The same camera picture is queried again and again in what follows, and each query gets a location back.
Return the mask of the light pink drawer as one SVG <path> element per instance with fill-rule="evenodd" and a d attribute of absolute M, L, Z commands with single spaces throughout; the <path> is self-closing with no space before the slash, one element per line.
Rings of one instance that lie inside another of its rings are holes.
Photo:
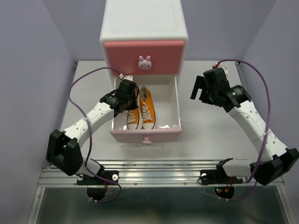
<path fill-rule="evenodd" d="M 174 75 L 127 76 L 138 86 L 138 108 L 112 121 L 111 135 L 119 143 L 173 142 L 182 133 L 177 77 Z"/>

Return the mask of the orange sneaker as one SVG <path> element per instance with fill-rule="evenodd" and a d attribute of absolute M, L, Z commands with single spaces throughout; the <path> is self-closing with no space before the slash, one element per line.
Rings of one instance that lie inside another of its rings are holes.
<path fill-rule="evenodd" d="M 127 114 L 127 128 L 128 130 L 140 130 L 142 128 L 142 114 L 140 110 L 139 103 L 139 87 L 135 90 L 136 96 L 136 108 L 129 110 Z"/>
<path fill-rule="evenodd" d="M 139 103 L 143 119 L 142 128 L 145 130 L 155 129 L 157 124 L 156 112 L 151 93 L 146 86 L 140 88 Z"/>

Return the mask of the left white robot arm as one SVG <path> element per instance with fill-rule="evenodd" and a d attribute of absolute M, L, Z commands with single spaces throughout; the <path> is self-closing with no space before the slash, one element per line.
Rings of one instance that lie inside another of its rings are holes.
<path fill-rule="evenodd" d="M 94 183 L 102 181 L 116 184 L 104 176 L 104 167 L 98 162 L 83 157 L 81 147 L 102 125 L 120 113 L 135 109 L 137 85 L 132 79 L 124 77 L 119 87 L 103 96 L 96 106 L 72 126 L 50 134 L 46 160 L 68 176 L 83 175 Z"/>

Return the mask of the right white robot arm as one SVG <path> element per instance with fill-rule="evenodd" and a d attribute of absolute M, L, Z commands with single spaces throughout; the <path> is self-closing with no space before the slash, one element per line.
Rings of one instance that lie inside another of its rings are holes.
<path fill-rule="evenodd" d="M 242 183 L 242 178 L 253 177 L 259 184 L 267 185 L 287 173 L 299 158 L 297 149 L 289 149 L 268 128 L 261 118 L 251 96 L 240 85 L 231 87 L 225 70 L 213 68 L 197 76 L 191 99 L 201 90 L 199 100 L 222 107 L 242 128 L 259 153 L 257 160 L 228 158 L 220 161 L 215 169 L 202 170 L 199 183 Z"/>

